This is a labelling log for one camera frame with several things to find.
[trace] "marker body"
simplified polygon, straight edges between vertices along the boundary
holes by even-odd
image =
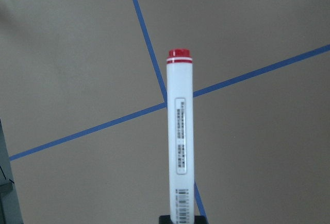
[[[167,90],[171,221],[174,224],[193,224],[193,90],[190,57],[170,57],[167,60]]]

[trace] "blue line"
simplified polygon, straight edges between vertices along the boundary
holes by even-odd
[[[157,104],[155,106],[152,106],[152,107],[143,109],[141,111],[138,111],[138,112],[135,112],[135,113],[132,113],[132,114],[129,114],[129,115],[126,115],[126,116],[123,116],[123,117],[114,119],[114,120],[109,121],[107,123],[104,123],[104,124],[101,124],[101,125],[97,125],[95,127],[89,128],[87,130],[83,130],[81,132],[78,132],[78,133],[75,133],[75,134],[72,134],[72,135],[68,135],[68,136],[63,137],[61,139],[58,139],[58,140],[55,140],[55,141],[52,141],[52,142],[49,142],[49,143],[40,145],[38,147],[29,149],[27,151],[23,151],[23,152],[14,154],[13,156],[9,157],[9,160],[10,161],[13,161],[13,160],[19,159],[21,157],[28,156],[30,154],[39,152],[41,150],[54,147],[54,146],[59,145],[61,143],[65,143],[65,142],[71,141],[73,139],[76,139],[76,138],[82,137],[84,135],[88,135],[88,134],[94,133],[94,132],[99,131],[99,130],[103,130],[105,128],[109,128],[111,126],[120,124],[122,122],[128,121],[128,120],[133,119],[133,118],[136,118],[136,117],[143,116],[145,114],[148,114],[148,113],[151,113],[151,112],[160,110],[160,109],[165,108],[165,107],[166,107],[166,104],[164,102],[163,103],[160,103],[160,104]]]
[[[136,15],[138,16],[138,19],[139,19],[139,22],[140,22],[141,30],[142,30],[142,33],[143,33],[143,36],[144,36],[146,46],[147,46],[148,51],[149,51],[151,62],[153,63],[153,66],[154,66],[154,70],[155,70],[155,73],[156,73],[156,76],[157,76],[158,84],[160,86],[160,90],[161,90],[161,93],[163,95],[164,102],[166,103],[167,102],[167,92],[166,92],[164,80],[163,80],[163,77],[161,76],[161,72],[160,72],[160,69],[159,69],[159,66],[158,66],[158,63],[157,63],[155,52],[154,52],[153,46],[152,46],[151,41],[150,41],[148,30],[146,28],[146,25],[145,25],[145,22],[144,22],[144,19],[143,19],[143,15],[142,15],[141,8],[140,8],[138,0],[133,0],[133,4],[134,4],[134,7],[135,7]]]
[[[280,61],[278,63],[274,63],[274,64],[271,64],[271,65],[268,65],[268,66],[263,67],[263,68],[260,68],[258,70],[251,71],[249,73],[246,73],[246,74],[243,74],[243,75],[234,77],[232,79],[229,79],[229,80],[226,80],[226,81],[223,81],[223,82],[214,84],[212,86],[209,86],[209,87],[206,87],[206,88],[203,88],[203,89],[200,89],[200,90],[197,90],[197,91],[194,92],[194,97],[197,97],[197,96],[200,96],[200,95],[203,95],[203,94],[207,94],[207,93],[213,92],[215,90],[218,90],[218,89],[227,87],[229,85],[233,85],[233,84],[235,84],[237,82],[244,81],[244,80],[250,79],[250,78],[255,77],[255,76],[259,76],[259,75],[264,74],[264,73],[267,73],[269,71],[273,71],[273,70],[276,70],[278,68],[281,68],[281,67],[284,67],[284,66],[287,66],[287,65],[290,65],[290,64],[293,64],[293,63],[302,61],[304,59],[311,58],[313,56],[316,56],[316,55],[325,53],[327,51],[330,51],[330,45],[322,46],[320,48],[317,48],[315,50],[308,51],[308,52],[303,53],[303,54],[300,54],[298,56],[295,56],[295,57],[292,57],[292,58],[289,58],[289,59]]]
[[[206,221],[208,223],[208,219],[207,219],[207,216],[206,216],[206,212],[205,212],[205,209],[204,209],[204,205],[203,205],[202,198],[201,198],[200,192],[198,190],[196,181],[195,181],[195,184],[194,184],[194,188],[195,188],[195,200],[196,200],[198,210],[200,211],[200,215],[205,216]]]

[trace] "white marker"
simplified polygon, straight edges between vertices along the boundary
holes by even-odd
[[[170,210],[174,224],[194,223],[192,58],[187,49],[167,59]]]

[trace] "marker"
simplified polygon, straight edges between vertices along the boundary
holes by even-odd
[[[174,224],[194,223],[192,58],[173,49],[167,59],[170,212]]]

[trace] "red stripe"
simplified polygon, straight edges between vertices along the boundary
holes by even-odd
[[[167,63],[192,63],[192,60],[189,59],[172,59],[167,61]]]

